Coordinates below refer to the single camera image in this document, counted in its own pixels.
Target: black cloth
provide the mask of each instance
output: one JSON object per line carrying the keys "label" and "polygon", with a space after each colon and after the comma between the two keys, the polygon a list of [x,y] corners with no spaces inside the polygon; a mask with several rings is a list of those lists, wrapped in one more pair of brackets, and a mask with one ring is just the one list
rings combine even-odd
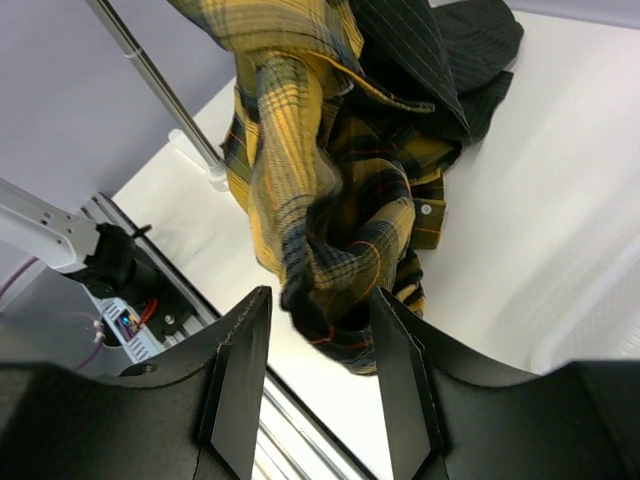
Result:
{"label": "black cloth", "polygon": [[[412,115],[423,133],[463,144],[481,140],[505,97],[524,30],[502,0],[467,0],[432,9],[426,0],[349,0],[365,37],[360,63],[372,81],[399,98],[431,101]],[[356,87],[356,111],[397,116]]]}

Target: silver metal rod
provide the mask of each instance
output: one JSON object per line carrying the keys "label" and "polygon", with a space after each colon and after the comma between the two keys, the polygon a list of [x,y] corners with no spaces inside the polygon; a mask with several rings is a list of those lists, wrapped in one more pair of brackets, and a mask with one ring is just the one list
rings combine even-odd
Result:
{"label": "silver metal rod", "polygon": [[207,137],[184,108],[174,91],[156,68],[144,49],[131,34],[108,0],[85,0],[100,19],[111,36],[118,42],[124,56],[131,60],[140,76],[156,94],[164,107],[173,115],[187,138],[193,143],[209,168],[220,170],[222,159],[211,146]]}

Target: table surface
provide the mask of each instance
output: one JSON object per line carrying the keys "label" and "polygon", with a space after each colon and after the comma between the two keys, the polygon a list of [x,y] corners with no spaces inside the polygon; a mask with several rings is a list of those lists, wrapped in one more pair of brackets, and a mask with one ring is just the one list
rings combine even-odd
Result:
{"label": "table surface", "polygon": [[[640,225],[640,32],[517,17],[526,34],[512,88],[486,140],[447,176],[441,245],[421,257],[425,320],[529,368],[594,259],[608,259]],[[232,111],[230,84],[195,118],[218,144]],[[277,298],[244,212],[171,143],[115,201],[154,226],[151,239],[221,312],[258,284]],[[317,353],[277,303],[269,363],[379,478],[391,478],[377,379]]]}

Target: plaid shirt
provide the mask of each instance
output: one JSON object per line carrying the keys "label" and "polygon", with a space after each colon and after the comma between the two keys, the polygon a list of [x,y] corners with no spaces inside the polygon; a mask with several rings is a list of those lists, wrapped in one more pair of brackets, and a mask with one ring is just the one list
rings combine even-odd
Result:
{"label": "plaid shirt", "polygon": [[224,143],[232,194],[255,252],[278,275],[297,330],[358,374],[375,373],[368,315],[374,287],[417,315],[425,306],[413,248],[435,248],[443,172],[460,145],[344,103],[428,115],[367,77],[346,0],[169,0],[235,54],[235,116]]}

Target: crumpled clothing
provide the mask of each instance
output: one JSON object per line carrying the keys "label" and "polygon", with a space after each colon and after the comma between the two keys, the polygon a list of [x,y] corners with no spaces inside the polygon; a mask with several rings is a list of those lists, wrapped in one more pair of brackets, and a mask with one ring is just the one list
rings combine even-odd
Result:
{"label": "crumpled clothing", "polygon": [[[368,296],[375,287],[387,289],[422,315],[422,269],[414,249],[437,246],[446,207],[443,174],[463,140],[477,141],[486,132],[499,103],[487,108],[481,95],[478,106],[472,95],[497,81],[502,88],[494,86],[489,97],[503,96],[510,74],[501,68],[511,58],[496,63],[494,55],[491,68],[481,72],[492,75],[485,82],[456,80],[466,60],[448,55],[463,40],[456,38],[459,15],[441,15],[451,21],[438,25],[425,0],[386,5],[390,12],[419,6],[416,12],[424,15],[404,27],[406,12],[387,16],[415,49],[409,63],[401,51],[388,55],[399,50],[397,39],[385,40],[370,30],[375,22],[366,21],[387,0],[363,1],[355,17],[345,0],[168,1],[235,55],[235,114],[223,145],[229,187],[249,216],[258,262],[282,285],[281,307],[325,355],[354,373],[375,373]],[[475,13],[459,31],[471,34],[478,25],[493,41],[487,15],[496,9],[482,5],[501,0],[464,4]],[[493,24],[520,33],[509,49],[502,41],[512,43],[512,31],[497,35],[498,57],[507,50],[513,57],[522,32],[506,7],[502,13]],[[371,38],[385,48],[370,51]],[[491,46],[468,51],[490,54]],[[433,55],[423,58],[425,48]],[[472,72],[487,65],[475,60]],[[412,73],[414,62],[425,65]],[[393,71],[405,76],[389,78]],[[476,122],[482,128],[467,119],[474,111],[488,112]],[[438,127],[433,132],[431,118]]]}

